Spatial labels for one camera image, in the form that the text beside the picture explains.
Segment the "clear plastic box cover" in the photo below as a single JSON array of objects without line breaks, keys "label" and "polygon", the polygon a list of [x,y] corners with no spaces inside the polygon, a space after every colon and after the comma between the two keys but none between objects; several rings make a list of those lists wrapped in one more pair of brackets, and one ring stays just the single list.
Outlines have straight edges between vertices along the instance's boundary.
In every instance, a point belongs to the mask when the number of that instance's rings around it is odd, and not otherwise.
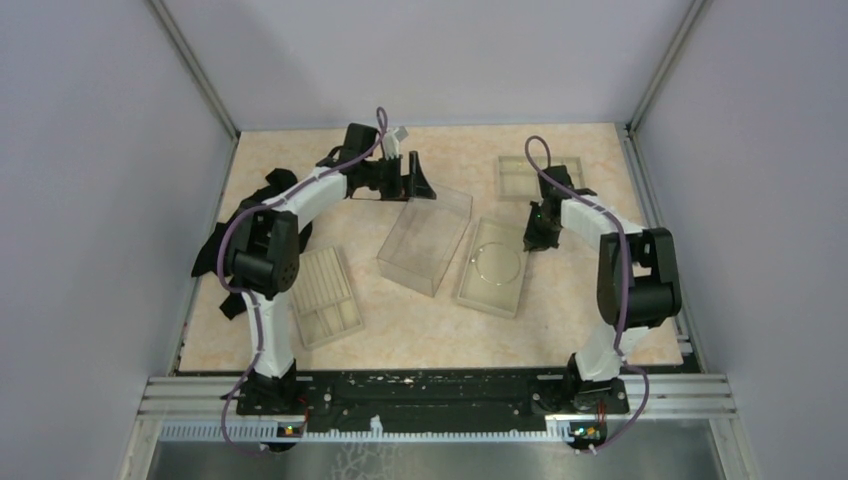
[{"label": "clear plastic box cover", "polygon": [[434,297],[470,223],[473,197],[441,185],[434,199],[412,198],[377,255],[380,274]]}]

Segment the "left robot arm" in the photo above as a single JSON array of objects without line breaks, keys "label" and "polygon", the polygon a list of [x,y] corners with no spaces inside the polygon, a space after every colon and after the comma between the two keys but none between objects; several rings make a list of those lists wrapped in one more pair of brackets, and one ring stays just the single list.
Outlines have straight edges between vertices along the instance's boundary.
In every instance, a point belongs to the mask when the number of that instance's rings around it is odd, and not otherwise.
[{"label": "left robot arm", "polygon": [[285,315],[288,292],[300,269],[300,236],[321,213],[360,188],[382,201],[434,200],[419,155],[403,155],[403,127],[348,125],[344,141],[314,169],[269,199],[240,206],[225,230],[214,271],[222,286],[239,295],[251,321],[253,358],[240,379],[243,393],[260,392],[277,414],[292,411],[300,399],[296,361]]}]

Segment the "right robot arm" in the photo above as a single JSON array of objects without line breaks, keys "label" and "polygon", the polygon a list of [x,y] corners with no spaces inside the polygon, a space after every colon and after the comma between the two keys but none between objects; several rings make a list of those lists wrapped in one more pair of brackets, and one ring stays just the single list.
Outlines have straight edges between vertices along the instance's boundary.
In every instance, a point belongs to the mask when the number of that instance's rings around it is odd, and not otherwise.
[{"label": "right robot arm", "polygon": [[603,324],[569,359],[563,398],[576,412],[590,411],[612,389],[632,348],[682,308],[671,232],[621,217],[590,189],[577,189],[562,165],[539,175],[541,199],[531,204],[523,244],[528,252],[559,246],[568,230],[598,254],[596,301]]}]

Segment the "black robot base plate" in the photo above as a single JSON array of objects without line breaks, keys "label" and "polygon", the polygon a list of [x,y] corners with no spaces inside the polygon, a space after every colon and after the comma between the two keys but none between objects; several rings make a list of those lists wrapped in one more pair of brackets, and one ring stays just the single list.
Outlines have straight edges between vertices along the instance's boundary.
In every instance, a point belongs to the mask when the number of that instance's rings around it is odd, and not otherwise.
[{"label": "black robot base plate", "polygon": [[309,433],[519,433],[548,415],[627,414],[620,379],[589,384],[568,367],[301,370],[285,380],[252,374],[236,399],[241,417],[303,416]]}]

